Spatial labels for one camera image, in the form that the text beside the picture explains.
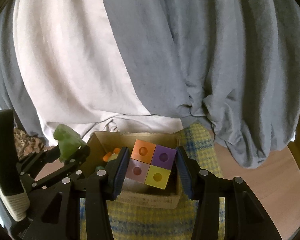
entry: cardboard box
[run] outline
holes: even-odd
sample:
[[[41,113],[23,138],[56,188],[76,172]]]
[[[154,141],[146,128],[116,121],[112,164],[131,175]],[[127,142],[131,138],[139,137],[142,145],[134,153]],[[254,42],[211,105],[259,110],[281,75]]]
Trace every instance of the cardboard box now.
[[[120,133],[94,132],[89,141],[91,152],[87,161],[81,165],[86,177],[94,172],[96,166],[105,166],[103,156],[114,148],[126,146],[132,152],[136,139],[159,144],[175,149],[179,145],[177,134],[159,133]],[[125,179],[121,194],[117,200],[120,203],[142,207],[174,209],[177,207],[182,193],[182,185],[178,173],[168,181],[166,189],[154,188],[134,180]]]

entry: plaid cloth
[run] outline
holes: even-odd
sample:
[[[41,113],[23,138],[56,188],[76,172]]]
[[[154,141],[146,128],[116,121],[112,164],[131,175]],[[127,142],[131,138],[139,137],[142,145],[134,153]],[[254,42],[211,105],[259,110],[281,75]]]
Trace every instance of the plaid cloth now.
[[[190,158],[197,160],[202,169],[222,177],[210,134],[200,124],[178,132],[182,145]],[[176,209],[145,208],[108,201],[108,212],[114,239],[117,240],[170,240],[191,239],[198,201],[188,200],[182,194]],[[85,199],[80,203],[81,240],[86,240]],[[224,239],[225,206],[220,201],[218,240]]]

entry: silver screw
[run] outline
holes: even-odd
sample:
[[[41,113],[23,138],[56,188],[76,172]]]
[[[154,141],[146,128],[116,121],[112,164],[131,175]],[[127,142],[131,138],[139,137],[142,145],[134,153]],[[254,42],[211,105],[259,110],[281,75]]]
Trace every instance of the silver screw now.
[[[243,179],[242,179],[241,177],[236,177],[236,178],[234,179],[234,181],[235,181],[236,183],[241,184],[241,183],[243,182]]]
[[[63,183],[63,184],[67,184],[67,183],[69,183],[70,181],[71,181],[71,179],[70,179],[69,177],[65,177],[65,178],[62,179],[62,183]]]
[[[105,170],[98,170],[97,171],[97,175],[100,176],[100,177],[103,176],[103,175],[105,175],[106,173],[107,172]]]
[[[209,174],[209,172],[207,170],[200,170],[199,174],[202,176],[207,176]]]

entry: block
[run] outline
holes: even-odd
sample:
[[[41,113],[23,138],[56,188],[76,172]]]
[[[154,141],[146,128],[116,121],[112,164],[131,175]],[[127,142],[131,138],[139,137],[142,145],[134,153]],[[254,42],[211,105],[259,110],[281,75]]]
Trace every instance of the block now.
[[[145,184],[165,189],[170,176],[170,170],[150,165]]]
[[[155,144],[137,139],[132,150],[131,158],[150,164],[154,149]]]
[[[175,149],[157,145],[154,150],[151,165],[171,170],[176,152]]]
[[[150,165],[134,159],[130,159],[126,178],[144,183],[148,174]]]

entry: gray fabric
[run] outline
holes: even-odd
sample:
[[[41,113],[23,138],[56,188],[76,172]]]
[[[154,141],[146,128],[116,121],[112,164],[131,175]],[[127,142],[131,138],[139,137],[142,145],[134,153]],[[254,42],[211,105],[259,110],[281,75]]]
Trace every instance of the gray fabric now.
[[[45,142],[16,58],[12,32],[14,2],[9,1],[0,14],[0,107],[13,109],[17,127]]]
[[[103,1],[151,114],[212,125],[247,168],[287,145],[300,113],[294,0]]]

